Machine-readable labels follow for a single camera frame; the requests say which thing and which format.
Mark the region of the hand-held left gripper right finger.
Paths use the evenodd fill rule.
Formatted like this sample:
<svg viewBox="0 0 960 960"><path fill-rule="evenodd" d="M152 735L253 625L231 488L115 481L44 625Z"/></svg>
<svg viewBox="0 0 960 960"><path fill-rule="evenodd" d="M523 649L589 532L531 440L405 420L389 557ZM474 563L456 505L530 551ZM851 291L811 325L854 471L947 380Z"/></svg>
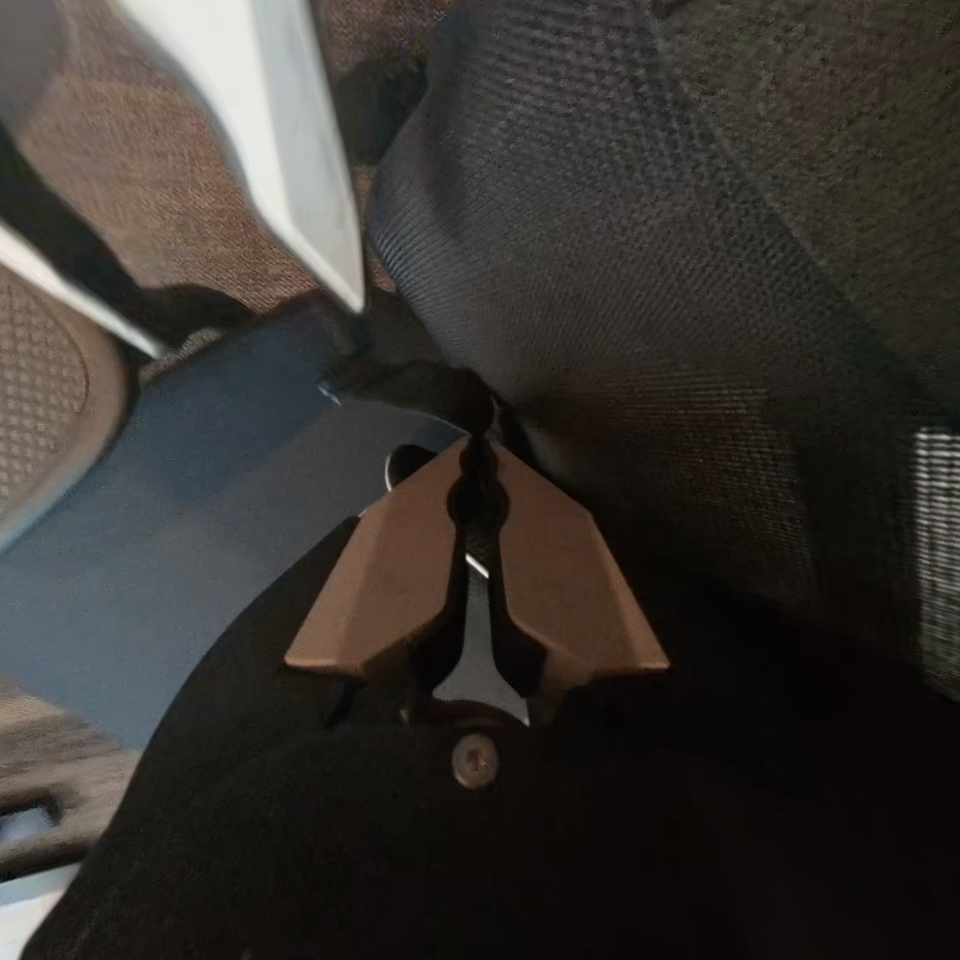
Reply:
<svg viewBox="0 0 960 960"><path fill-rule="evenodd" d="M549 724L578 690L661 676L669 657L593 515L506 449L487 444L494 662Z"/></svg>

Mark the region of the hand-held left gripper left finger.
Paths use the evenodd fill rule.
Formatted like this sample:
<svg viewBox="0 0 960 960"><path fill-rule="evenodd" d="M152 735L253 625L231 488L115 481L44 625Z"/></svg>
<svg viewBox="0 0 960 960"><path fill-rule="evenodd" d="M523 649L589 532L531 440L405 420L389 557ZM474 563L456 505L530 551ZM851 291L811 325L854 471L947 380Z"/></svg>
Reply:
<svg viewBox="0 0 960 960"><path fill-rule="evenodd" d="M453 506L464 481L461 439L356 519L283 657L396 703L406 724L463 724L470 707L434 697L464 648L470 575Z"/></svg>

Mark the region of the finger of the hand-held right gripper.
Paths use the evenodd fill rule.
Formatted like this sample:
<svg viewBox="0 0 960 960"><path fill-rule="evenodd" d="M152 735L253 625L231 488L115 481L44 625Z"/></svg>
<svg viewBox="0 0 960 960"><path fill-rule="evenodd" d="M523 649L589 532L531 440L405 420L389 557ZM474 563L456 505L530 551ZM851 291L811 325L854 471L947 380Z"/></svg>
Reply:
<svg viewBox="0 0 960 960"><path fill-rule="evenodd" d="M206 110L260 222L363 313L362 228L311 4L122 1L120 15Z"/></svg>
<svg viewBox="0 0 960 960"><path fill-rule="evenodd" d="M204 330L240 330L252 311L209 287L145 288L54 193L1 126L2 266L128 348L159 361Z"/></svg>

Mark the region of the black office chair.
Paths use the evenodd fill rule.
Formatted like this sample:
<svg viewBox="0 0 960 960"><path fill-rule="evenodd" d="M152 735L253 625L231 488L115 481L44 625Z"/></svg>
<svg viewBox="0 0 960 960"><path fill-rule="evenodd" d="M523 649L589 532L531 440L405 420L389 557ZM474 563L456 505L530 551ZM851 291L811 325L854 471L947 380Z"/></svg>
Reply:
<svg viewBox="0 0 960 960"><path fill-rule="evenodd" d="M689 684L840 677L958 759L958 2L313 2L375 265L597 516ZM347 319L109 2L2 2L2 214L167 340L2 554L2 672L137 748L439 427L319 390Z"/></svg>

